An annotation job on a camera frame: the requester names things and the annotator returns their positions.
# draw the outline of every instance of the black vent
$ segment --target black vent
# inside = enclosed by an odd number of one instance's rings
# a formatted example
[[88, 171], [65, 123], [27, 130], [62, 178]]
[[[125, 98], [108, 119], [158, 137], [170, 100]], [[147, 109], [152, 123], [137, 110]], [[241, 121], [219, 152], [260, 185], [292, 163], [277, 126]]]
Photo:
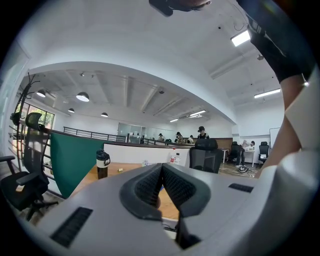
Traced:
[[229, 188], [235, 189], [235, 190], [240, 190], [243, 192], [248, 192], [251, 193], [251, 191], [254, 189], [253, 186], [246, 186], [246, 185], [241, 185], [237, 183], [232, 183]]
[[51, 235], [51, 238], [60, 245], [68, 248], [92, 212], [92, 209], [79, 207], [57, 229], [57, 231]]
[[135, 186], [134, 192], [138, 198], [148, 205], [156, 207], [158, 194], [162, 186], [161, 169], [151, 172]]
[[163, 169], [163, 184], [178, 210], [196, 192], [196, 187], [192, 183], [165, 168]]

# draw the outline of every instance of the green partition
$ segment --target green partition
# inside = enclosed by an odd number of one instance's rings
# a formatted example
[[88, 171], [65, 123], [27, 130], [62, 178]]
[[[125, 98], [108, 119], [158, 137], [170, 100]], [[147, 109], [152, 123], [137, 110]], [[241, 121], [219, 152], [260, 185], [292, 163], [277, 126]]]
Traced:
[[69, 197], [96, 164], [96, 152], [104, 141], [51, 133], [50, 155], [55, 182], [64, 197]]

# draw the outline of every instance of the desk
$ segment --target desk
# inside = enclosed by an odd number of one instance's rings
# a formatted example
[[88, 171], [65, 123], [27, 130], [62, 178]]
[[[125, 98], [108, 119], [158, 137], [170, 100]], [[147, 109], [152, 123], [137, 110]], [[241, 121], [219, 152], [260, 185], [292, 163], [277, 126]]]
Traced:
[[255, 164], [255, 150], [245, 150], [245, 153], [252, 153], [252, 167], [254, 167]]
[[[108, 179], [109, 177], [116, 176], [116, 175], [121, 175], [121, 173], [128, 172], [136, 168], [140, 168], [141, 166], [142, 166], [141, 163], [112, 162], [108, 165], [108, 177], [104, 179]], [[98, 180], [97, 166], [94, 165], [94, 167], [92, 167], [92, 169], [88, 172], [88, 174], [78, 184], [78, 186], [72, 192], [70, 197], [74, 196], [84, 187], [88, 186], [93, 182], [96, 182], [97, 180]], [[161, 200], [161, 205], [159, 210], [162, 212], [162, 217], [177, 220], [179, 218], [179, 211], [175, 207], [174, 203], [171, 201], [168, 193], [164, 188], [160, 191], [159, 198]]]
[[223, 151], [223, 163], [225, 163], [225, 158], [226, 158], [226, 152], [229, 152], [229, 149], [223, 149], [221, 148], [221, 150]]

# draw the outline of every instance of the chair base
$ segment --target chair base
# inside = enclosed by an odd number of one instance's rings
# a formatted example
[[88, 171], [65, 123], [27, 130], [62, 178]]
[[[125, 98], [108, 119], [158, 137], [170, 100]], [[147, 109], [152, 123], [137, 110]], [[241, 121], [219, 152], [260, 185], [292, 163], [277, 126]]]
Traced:
[[36, 202], [36, 201], [34, 201], [30, 205], [30, 209], [26, 215], [26, 220], [30, 221], [35, 212], [37, 212], [38, 214], [43, 216], [44, 214], [40, 211], [41, 208], [44, 208], [44, 207], [48, 208], [49, 206], [58, 205], [58, 204], [59, 203], [57, 201], [53, 201], [53, 202], [45, 202], [45, 201]]

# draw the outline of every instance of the white desk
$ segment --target white desk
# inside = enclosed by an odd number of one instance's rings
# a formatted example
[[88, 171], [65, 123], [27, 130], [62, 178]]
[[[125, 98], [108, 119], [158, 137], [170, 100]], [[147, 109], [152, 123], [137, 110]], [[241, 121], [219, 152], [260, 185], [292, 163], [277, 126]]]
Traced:
[[221, 149], [223, 151], [223, 163], [225, 163], [225, 158], [226, 158], [226, 151], [229, 152], [229, 149]]
[[252, 154], [252, 167], [254, 167], [255, 164], [255, 150], [245, 150], [244, 153], [251, 153]]

